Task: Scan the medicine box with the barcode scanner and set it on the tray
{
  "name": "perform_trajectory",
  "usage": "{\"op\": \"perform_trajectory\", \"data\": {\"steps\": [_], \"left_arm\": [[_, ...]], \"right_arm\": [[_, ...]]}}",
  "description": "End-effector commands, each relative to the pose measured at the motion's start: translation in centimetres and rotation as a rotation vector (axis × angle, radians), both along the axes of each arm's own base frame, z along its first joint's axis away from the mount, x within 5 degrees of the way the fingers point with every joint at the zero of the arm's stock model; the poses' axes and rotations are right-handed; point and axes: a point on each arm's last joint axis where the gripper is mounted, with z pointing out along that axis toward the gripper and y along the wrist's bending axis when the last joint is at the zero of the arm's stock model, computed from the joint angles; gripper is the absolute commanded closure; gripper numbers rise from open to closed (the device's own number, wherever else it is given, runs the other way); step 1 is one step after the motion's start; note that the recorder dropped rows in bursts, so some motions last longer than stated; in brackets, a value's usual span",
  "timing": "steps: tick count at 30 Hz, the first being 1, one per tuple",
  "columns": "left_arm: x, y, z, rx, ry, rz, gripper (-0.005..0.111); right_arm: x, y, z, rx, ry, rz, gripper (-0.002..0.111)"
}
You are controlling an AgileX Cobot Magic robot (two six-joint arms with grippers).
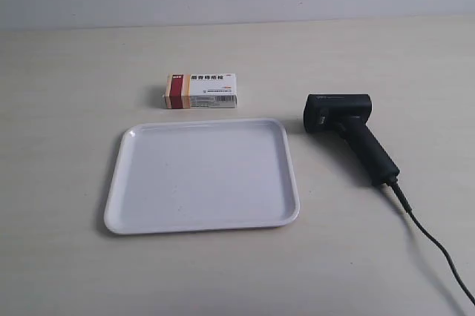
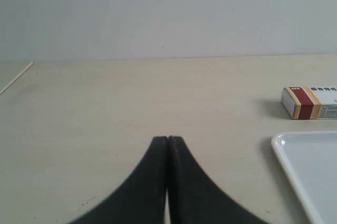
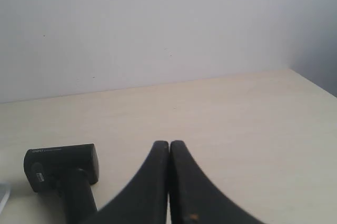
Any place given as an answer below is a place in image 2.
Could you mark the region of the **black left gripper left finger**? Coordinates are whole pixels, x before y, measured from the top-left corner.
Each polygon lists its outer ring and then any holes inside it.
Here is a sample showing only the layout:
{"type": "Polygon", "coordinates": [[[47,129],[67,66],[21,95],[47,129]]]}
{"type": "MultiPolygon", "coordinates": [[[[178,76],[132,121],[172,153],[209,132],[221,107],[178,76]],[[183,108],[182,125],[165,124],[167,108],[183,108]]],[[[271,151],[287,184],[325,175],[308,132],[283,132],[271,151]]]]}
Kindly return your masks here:
{"type": "Polygon", "coordinates": [[[72,223],[164,223],[168,138],[154,137],[125,181],[72,223]]]}

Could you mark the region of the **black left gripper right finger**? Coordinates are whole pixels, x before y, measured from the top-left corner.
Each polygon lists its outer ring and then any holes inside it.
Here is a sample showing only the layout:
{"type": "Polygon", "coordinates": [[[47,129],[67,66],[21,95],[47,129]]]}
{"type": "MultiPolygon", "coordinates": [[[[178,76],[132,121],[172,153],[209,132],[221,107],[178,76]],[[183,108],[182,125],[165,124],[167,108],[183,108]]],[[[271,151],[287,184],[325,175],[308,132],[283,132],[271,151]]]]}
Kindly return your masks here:
{"type": "Polygon", "coordinates": [[[167,192],[171,223],[265,223],[210,179],[180,136],[168,138],[167,192]]]}

